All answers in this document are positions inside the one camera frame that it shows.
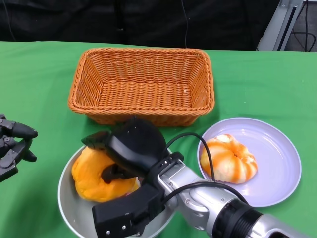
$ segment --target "metal stand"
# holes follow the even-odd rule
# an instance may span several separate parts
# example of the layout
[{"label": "metal stand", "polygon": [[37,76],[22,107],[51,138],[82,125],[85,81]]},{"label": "metal stand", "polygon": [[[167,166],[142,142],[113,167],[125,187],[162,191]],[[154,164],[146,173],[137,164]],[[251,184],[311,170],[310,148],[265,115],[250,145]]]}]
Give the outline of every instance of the metal stand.
[{"label": "metal stand", "polygon": [[302,8],[303,0],[281,0],[261,38],[259,51],[283,51]]}]

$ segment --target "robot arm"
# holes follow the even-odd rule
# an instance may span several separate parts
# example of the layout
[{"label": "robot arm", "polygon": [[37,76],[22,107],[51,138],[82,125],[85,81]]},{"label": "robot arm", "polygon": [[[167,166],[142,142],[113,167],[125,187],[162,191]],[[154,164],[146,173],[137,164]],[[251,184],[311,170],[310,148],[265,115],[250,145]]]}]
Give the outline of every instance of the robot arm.
[{"label": "robot arm", "polygon": [[[188,184],[206,181],[181,161],[158,180],[166,195]],[[308,238],[275,217],[261,214],[222,188],[185,190],[166,205],[182,213],[189,225],[206,231],[212,238]]]},{"label": "robot arm", "polygon": [[[32,139],[38,133],[27,125],[9,121],[0,114],[0,182],[18,172],[16,165],[22,160],[36,161],[36,156],[29,150]],[[14,137],[22,138],[17,142]]]},{"label": "robot arm", "polygon": [[111,133],[88,138],[84,144],[106,149],[129,174],[144,178],[129,196],[93,207],[99,238],[142,234],[152,219],[169,208],[212,238],[307,238],[256,211],[232,188],[199,177],[183,163],[179,152],[165,153],[162,134],[147,121],[133,118]]}]

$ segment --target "plate rim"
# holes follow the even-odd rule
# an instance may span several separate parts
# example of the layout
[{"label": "plate rim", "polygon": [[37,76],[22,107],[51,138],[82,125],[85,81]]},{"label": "plate rim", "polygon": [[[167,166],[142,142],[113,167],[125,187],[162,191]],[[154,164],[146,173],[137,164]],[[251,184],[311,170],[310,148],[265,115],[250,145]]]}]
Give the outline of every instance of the plate rim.
[{"label": "plate rim", "polygon": [[[262,123],[262,124],[265,124],[266,126],[269,126],[271,127],[272,129],[276,130],[277,132],[279,132],[282,136],[284,136],[287,141],[290,143],[290,145],[293,147],[293,149],[295,150],[295,153],[296,153],[296,156],[297,156],[297,159],[299,161],[299,175],[298,175],[298,178],[297,178],[297,181],[296,181],[296,184],[295,186],[292,188],[292,190],[285,196],[283,197],[282,199],[280,200],[277,200],[276,202],[271,202],[271,203],[267,203],[267,204],[264,204],[264,205],[257,205],[257,206],[253,206],[253,207],[270,207],[270,206],[273,206],[273,205],[276,205],[276,204],[279,204],[283,201],[285,201],[287,198],[289,198],[294,192],[295,190],[297,189],[300,181],[301,181],[301,177],[302,177],[302,161],[301,161],[301,157],[295,147],[295,145],[293,144],[293,142],[281,131],[279,130],[278,128],[276,128],[275,126],[267,123],[267,122],[264,122],[262,120],[258,120],[258,119],[254,119],[254,118],[245,118],[245,117],[237,117],[237,118],[227,118],[227,119],[224,119],[224,120],[221,120],[221,121],[218,121],[217,123],[213,124],[212,126],[210,126],[205,132],[204,134],[202,135],[202,138],[205,137],[205,135],[207,134],[207,132],[209,132],[210,130],[212,130],[213,127],[215,127],[216,125],[220,124],[220,123],[223,123],[225,121],[228,121],[228,120],[237,120],[237,119],[243,119],[243,120],[252,120],[252,121],[256,121],[258,123]],[[198,161],[198,165],[199,165],[199,169],[200,169],[200,172],[201,174],[203,175],[203,177],[205,179],[210,179],[210,177],[206,176],[202,166],[201,166],[201,163],[200,163],[200,155],[199,155],[199,148],[201,146],[202,142],[200,141],[198,143],[198,147],[197,147],[197,161]]]},{"label": "plate rim", "polygon": [[[63,172],[61,173],[61,176],[59,178],[59,182],[58,182],[58,191],[57,191],[57,199],[58,199],[58,207],[59,207],[59,211],[63,217],[64,222],[67,224],[67,226],[71,229],[71,231],[77,235],[79,238],[86,238],[84,236],[82,236],[79,232],[77,232],[73,226],[69,223],[68,219],[66,218],[65,214],[64,214],[64,210],[62,208],[61,205],[61,199],[60,199],[60,191],[61,191],[61,184],[62,184],[62,180],[65,176],[66,170],[69,166],[69,164],[72,162],[72,160],[74,159],[74,157],[76,157],[78,155],[78,153],[80,153],[83,149],[85,149],[85,145],[83,145],[82,147],[80,147],[68,160],[67,164],[65,165]],[[165,228],[166,226],[171,222],[171,220],[173,219],[173,217],[175,216],[176,211],[171,211],[171,214],[169,216],[169,218],[166,220],[166,222],[163,224],[163,226],[161,226],[160,229],[158,229],[156,232],[154,232],[151,236],[149,236],[148,238],[154,238],[156,236],[158,236]]]}]

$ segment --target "orange donut toy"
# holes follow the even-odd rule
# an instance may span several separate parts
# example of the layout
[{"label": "orange donut toy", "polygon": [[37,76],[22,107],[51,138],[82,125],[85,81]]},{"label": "orange donut toy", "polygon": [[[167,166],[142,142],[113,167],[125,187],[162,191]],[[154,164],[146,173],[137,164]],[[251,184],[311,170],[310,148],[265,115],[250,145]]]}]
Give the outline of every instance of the orange donut toy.
[{"label": "orange donut toy", "polygon": [[[232,135],[219,135],[207,142],[217,181],[244,183],[257,172],[256,160],[248,149]],[[203,170],[211,175],[208,155],[204,148],[201,159]]]},{"label": "orange donut toy", "polygon": [[80,197],[89,201],[107,202],[138,189],[136,178],[115,179],[105,183],[103,170],[114,161],[101,150],[86,147],[72,167],[75,187]]}]

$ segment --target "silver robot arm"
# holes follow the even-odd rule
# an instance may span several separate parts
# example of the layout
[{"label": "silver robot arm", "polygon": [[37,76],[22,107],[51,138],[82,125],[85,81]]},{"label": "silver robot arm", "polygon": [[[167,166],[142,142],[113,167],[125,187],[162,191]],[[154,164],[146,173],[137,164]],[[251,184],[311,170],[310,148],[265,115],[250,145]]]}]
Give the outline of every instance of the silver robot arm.
[{"label": "silver robot arm", "polygon": [[[158,176],[165,195],[185,185],[207,181],[182,161]],[[232,193],[216,187],[184,190],[166,205],[179,211],[189,225],[211,238],[308,238],[271,215],[263,215]]]}]

